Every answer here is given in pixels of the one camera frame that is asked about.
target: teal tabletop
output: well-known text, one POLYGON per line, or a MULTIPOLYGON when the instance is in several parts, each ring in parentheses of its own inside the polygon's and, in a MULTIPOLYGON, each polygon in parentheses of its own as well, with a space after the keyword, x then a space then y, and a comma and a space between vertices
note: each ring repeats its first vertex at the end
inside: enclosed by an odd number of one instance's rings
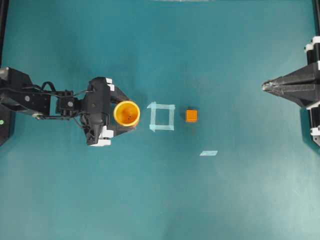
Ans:
POLYGON ((0 239, 318 240, 306 113, 261 90, 307 64, 314 35, 311 0, 11 0, 3 66, 57 90, 111 78, 140 121, 91 147, 73 121, 17 114, 0 239), (153 102, 173 128, 151 129, 153 102))

